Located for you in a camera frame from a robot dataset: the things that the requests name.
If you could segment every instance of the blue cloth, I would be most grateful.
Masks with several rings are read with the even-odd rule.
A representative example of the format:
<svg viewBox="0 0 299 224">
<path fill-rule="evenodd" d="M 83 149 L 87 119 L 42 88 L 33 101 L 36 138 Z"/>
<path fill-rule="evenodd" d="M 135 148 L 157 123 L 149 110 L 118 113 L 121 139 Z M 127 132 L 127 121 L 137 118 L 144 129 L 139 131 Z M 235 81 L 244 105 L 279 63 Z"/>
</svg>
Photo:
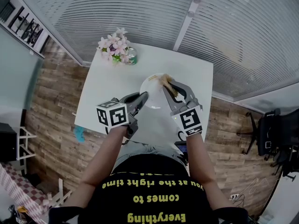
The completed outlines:
<svg viewBox="0 0 299 224">
<path fill-rule="evenodd" d="M 83 132 L 84 132 L 83 127 L 76 125 L 73 132 L 74 132 L 74 135 L 76 136 L 79 143 L 84 143 L 85 142 L 85 138 L 84 138 L 84 135 L 83 135 Z"/>
</svg>

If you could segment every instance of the flower bouquet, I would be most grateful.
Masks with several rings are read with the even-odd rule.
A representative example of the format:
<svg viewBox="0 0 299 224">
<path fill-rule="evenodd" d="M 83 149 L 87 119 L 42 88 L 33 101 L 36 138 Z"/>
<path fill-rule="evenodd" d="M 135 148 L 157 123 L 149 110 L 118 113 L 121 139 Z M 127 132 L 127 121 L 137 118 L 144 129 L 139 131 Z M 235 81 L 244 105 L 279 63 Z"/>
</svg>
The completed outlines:
<svg viewBox="0 0 299 224">
<path fill-rule="evenodd" d="M 129 61 L 129 56 L 126 51 L 129 49 L 130 41 L 127 40 L 125 28 L 119 29 L 107 39 L 101 38 L 99 47 L 97 48 L 102 57 L 114 64 L 125 64 Z"/>
</svg>

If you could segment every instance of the wood panel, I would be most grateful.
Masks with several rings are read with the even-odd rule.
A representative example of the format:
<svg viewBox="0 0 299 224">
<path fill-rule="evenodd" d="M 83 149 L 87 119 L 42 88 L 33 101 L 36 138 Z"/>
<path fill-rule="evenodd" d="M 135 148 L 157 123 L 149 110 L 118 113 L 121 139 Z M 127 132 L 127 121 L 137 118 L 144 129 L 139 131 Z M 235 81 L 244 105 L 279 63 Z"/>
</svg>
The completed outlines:
<svg viewBox="0 0 299 224">
<path fill-rule="evenodd" d="M 37 156 L 28 159 L 28 168 L 39 174 L 44 192 L 57 191 L 59 177 L 67 189 L 74 190 L 105 135 L 86 130 L 85 142 L 79 143 L 73 134 L 75 116 L 72 113 L 77 111 L 88 68 L 77 65 L 51 39 L 44 55 L 31 108 L 26 115 L 26 127 L 38 136 L 29 142 L 29 148 Z M 234 193 L 244 194 L 244 208 L 251 215 L 258 215 L 277 176 L 271 175 L 274 171 L 271 161 L 266 162 L 257 155 L 256 145 L 248 155 L 242 154 L 250 137 L 237 136 L 236 132 L 252 131 L 250 119 L 245 116 L 248 111 L 212 98 L 206 147 L 224 194 L 227 197 Z M 252 113 L 257 122 L 261 114 Z M 256 189 L 251 188 L 254 183 L 256 186 L 260 183 Z"/>
</svg>

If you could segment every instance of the person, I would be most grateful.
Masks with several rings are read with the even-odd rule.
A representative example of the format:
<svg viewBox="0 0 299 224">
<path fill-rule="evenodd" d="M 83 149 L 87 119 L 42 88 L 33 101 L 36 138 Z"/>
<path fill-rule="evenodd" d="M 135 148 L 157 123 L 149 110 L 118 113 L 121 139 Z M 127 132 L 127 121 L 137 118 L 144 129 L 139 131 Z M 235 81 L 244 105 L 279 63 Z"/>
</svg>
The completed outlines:
<svg viewBox="0 0 299 224">
<path fill-rule="evenodd" d="M 111 129 L 78 188 L 49 211 L 57 223 L 248 223 L 248 213 L 224 196 L 200 133 L 188 136 L 190 176 L 170 147 L 129 141 Z"/>
</svg>

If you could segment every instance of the frosted glass partition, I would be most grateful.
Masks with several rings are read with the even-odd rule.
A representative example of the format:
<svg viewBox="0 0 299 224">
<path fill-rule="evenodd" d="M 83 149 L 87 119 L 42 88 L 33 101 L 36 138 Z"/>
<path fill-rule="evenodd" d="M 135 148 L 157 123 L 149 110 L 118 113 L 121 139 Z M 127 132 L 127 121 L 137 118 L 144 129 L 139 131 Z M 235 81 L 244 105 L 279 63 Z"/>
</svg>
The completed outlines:
<svg viewBox="0 0 299 224">
<path fill-rule="evenodd" d="M 28 109 L 43 58 L 0 26 L 0 105 Z"/>
</svg>

